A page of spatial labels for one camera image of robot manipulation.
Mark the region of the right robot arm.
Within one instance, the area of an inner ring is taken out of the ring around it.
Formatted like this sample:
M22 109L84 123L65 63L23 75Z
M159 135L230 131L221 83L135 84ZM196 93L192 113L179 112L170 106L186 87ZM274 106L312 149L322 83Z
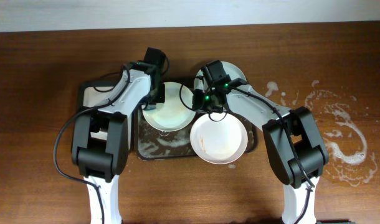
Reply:
M315 191L329 155L311 111L274 103L220 60L202 66L196 78L202 85L193 89L192 110L237 114L262 131L270 167L283 184L281 222L316 223Z

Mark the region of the yellow green sponge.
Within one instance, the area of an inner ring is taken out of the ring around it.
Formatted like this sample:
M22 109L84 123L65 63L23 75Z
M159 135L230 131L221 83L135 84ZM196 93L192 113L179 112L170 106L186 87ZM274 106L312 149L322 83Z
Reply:
M143 111L151 111L151 110L155 110L155 109L156 109L156 105L146 105L143 108Z

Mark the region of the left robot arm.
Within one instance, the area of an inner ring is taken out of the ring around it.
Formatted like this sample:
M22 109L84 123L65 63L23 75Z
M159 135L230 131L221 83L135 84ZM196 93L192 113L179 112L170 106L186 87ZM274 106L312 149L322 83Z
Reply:
M131 146L131 117L139 105L165 101L161 77L169 59L149 47L143 60L123 65L120 81L75 120L72 162L88 187L92 223L121 223L118 181Z

